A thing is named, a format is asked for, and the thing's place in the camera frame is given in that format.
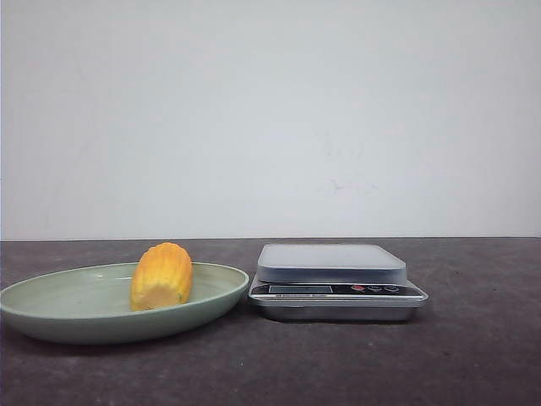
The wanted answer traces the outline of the yellow corn cob piece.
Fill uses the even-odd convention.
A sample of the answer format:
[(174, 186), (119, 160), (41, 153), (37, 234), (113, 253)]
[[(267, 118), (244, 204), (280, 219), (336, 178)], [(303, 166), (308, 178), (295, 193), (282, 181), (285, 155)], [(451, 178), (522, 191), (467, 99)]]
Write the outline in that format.
[(189, 301), (193, 267), (187, 250), (164, 242), (139, 259), (130, 286), (132, 311), (155, 310)]

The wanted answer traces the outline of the silver digital kitchen scale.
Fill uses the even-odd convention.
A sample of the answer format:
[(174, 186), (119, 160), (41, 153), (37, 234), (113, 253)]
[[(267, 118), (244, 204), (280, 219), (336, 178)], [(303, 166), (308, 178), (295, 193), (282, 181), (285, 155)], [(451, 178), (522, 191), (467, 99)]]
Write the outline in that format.
[(267, 244), (248, 297), (277, 321), (407, 321), (429, 299), (375, 244)]

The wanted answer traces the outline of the light green plate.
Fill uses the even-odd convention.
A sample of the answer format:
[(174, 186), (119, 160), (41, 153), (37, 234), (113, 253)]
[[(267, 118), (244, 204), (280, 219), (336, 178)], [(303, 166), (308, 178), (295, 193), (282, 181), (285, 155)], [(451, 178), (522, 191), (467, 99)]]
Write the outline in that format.
[(249, 275), (196, 262), (189, 301), (132, 311), (133, 263), (75, 268), (33, 277), (1, 292), (3, 321), (26, 336), (53, 343), (114, 344), (167, 337), (225, 315), (245, 295)]

